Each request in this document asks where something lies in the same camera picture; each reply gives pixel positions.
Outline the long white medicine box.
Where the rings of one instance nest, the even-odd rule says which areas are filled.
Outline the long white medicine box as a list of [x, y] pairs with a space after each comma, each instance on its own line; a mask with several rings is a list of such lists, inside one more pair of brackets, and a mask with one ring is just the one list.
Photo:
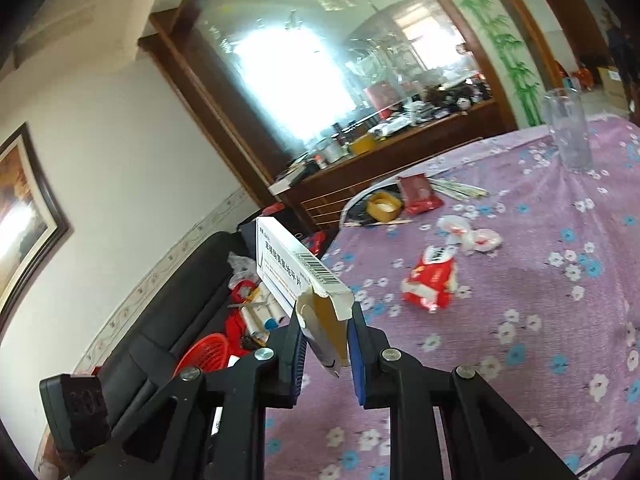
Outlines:
[[337, 377], [349, 366], [347, 324], [354, 294], [277, 219], [257, 218], [255, 233], [259, 277], [298, 322], [323, 368]]

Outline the red white snack packet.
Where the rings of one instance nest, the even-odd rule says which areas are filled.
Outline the red white snack packet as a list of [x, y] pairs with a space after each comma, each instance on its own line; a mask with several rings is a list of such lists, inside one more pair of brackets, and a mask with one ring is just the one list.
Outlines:
[[457, 247], [430, 245], [400, 284], [402, 299], [430, 313], [445, 310], [458, 289]]

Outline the white tissue paper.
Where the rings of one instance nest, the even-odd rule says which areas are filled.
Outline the white tissue paper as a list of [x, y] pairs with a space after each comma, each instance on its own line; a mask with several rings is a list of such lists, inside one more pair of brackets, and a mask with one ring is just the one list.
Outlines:
[[464, 252], [492, 252], [502, 244], [502, 237], [491, 229], [474, 229], [460, 216], [443, 216], [437, 221], [439, 229], [447, 233], [447, 243], [459, 245]]

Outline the red plastic basket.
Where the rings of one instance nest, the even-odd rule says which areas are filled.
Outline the red plastic basket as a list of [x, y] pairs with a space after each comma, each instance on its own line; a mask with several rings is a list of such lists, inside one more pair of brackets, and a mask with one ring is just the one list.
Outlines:
[[197, 367], [204, 373], [226, 368], [229, 363], [229, 341], [224, 334], [209, 334], [197, 341], [177, 364], [174, 376], [189, 367]]

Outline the black leather sofa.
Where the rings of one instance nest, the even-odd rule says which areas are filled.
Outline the black leather sofa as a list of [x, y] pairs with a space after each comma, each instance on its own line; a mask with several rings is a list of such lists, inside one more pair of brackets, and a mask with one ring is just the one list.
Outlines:
[[231, 253], [256, 257], [256, 223], [217, 232], [186, 258], [98, 371], [111, 434], [171, 380], [186, 352], [221, 333], [231, 304]]

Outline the bag of white rolls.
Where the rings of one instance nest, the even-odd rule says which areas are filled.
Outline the bag of white rolls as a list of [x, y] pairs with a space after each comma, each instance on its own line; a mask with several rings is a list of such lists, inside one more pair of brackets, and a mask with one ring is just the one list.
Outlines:
[[250, 280], [231, 289], [230, 311], [227, 338], [243, 352], [265, 347], [270, 335], [290, 318], [265, 284]]

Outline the clear plastic bag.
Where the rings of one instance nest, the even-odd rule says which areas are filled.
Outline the clear plastic bag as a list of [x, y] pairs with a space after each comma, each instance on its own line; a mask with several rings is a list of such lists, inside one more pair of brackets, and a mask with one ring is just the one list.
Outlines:
[[232, 277], [229, 280], [229, 288], [234, 289], [241, 282], [249, 281], [254, 284], [259, 282], [257, 266], [254, 259], [229, 252], [228, 265], [232, 270]]

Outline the purple floral tablecloth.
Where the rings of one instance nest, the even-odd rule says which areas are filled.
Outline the purple floral tablecloth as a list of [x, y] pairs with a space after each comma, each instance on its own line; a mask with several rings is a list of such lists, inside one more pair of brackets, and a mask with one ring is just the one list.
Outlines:
[[[420, 166], [486, 196], [399, 226], [344, 228], [324, 263], [366, 322], [424, 365], [469, 364], [586, 479], [611, 479], [639, 439], [639, 130], [590, 122], [593, 166], [572, 174], [544, 127], [478, 141]], [[458, 288], [430, 313], [401, 282], [447, 214], [496, 231], [487, 254], [456, 255]]]

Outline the bundle of chopsticks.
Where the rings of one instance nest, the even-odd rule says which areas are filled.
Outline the bundle of chopsticks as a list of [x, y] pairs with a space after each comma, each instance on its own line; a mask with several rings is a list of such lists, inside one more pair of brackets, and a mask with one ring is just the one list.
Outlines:
[[474, 185], [449, 181], [446, 179], [429, 178], [430, 185], [434, 191], [442, 193], [454, 200], [478, 200], [489, 195], [484, 188], [478, 188]]

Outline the yellow tape roll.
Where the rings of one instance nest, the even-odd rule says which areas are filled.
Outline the yellow tape roll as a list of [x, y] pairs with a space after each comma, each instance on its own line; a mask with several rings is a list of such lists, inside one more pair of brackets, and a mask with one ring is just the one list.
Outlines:
[[396, 220], [404, 208], [401, 200], [389, 192], [378, 191], [367, 198], [367, 214], [377, 222], [388, 223]]

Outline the clear drinking glass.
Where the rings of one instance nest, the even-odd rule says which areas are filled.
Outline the clear drinking glass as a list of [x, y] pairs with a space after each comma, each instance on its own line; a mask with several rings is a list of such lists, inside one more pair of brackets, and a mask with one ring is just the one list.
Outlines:
[[580, 93], [557, 88], [544, 94], [542, 114], [565, 169], [575, 174], [593, 170], [587, 124]]

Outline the wooden glass partition cabinet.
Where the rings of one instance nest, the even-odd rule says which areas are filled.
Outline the wooden glass partition cabinet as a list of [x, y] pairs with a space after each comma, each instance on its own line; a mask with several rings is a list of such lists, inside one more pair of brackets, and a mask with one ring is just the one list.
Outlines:
[[498, 0], [170, 0], [139, 41], [258, 203], [311, 206], [371, 172], [542, 121]]

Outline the cardboard box on floor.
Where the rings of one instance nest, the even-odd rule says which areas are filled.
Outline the cardboard box on floor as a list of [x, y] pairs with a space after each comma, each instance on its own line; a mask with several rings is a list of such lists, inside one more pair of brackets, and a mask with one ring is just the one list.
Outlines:
[[598, 72], [608, 102], [612, 106], [628, 112], [630, 92], [626, 91], [617, 68], [615, 66], [599, 66]]

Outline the brown wooden door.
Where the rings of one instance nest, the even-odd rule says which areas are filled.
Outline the brown wooden door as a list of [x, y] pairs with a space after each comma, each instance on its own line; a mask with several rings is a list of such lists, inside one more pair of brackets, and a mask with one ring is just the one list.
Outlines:
[[568, 74], [585, 68], [600, 82], [599, 67], [610, 65], [601, 27], [586, 0], [544, 0], [556, 25], [544, 32], [554, 58]]

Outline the framed wall painting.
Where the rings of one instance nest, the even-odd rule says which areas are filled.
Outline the framed wall painting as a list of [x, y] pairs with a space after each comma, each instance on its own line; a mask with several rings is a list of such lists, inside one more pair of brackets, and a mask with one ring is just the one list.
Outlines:
[[50, 190], [27, 124], [1, 144], [1, 326], [70, 225]]

